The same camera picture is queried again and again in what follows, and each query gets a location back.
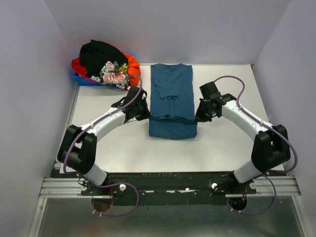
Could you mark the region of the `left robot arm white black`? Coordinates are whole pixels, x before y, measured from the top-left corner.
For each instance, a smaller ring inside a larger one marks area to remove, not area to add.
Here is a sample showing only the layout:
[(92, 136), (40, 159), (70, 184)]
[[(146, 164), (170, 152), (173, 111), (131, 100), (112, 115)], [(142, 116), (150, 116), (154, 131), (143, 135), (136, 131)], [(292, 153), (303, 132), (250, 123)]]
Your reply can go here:
[(147, 92), (132, 86), (125, 97), (113, 103), (102, 116), (82, 126), (71, 125), (66, 129), (57, 160), (63, 163), (64, 173), (69, 167), (93, 182), (93, 190), (104, 195), (109, 191), (107, 173), (95, 162), (97, 143), (115, 128), (131, 119), (149, 119)]

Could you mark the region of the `teal blue t shirt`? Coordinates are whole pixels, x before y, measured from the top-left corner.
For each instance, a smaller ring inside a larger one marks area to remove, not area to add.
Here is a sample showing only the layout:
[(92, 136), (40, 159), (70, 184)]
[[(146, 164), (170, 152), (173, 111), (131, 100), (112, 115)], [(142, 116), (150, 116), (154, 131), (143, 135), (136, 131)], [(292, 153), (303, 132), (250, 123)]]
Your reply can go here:
[(191, 65), (151, 65), (149, 135), (187, 140), (197, 135)]

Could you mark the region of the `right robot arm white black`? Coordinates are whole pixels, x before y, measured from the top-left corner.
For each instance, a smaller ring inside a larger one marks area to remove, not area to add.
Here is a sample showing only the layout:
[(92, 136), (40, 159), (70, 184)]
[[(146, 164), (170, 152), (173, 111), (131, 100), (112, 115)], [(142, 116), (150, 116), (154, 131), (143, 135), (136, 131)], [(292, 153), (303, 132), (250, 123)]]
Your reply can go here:
[(283, 125), (266, 123), (243, 107), (239, 96), (221, 94), (213, 81), (200, 86), (199, 89), (202, 98), (195, 115), (197, 122), (224, 117), (253, 141), (250, 160), (230, 172), (227, 179), (218, 185), (218, 189), (237, 194), (245, 188), (245, 183), (249, 180), (289, 161), (290, 145), (287, 130)]

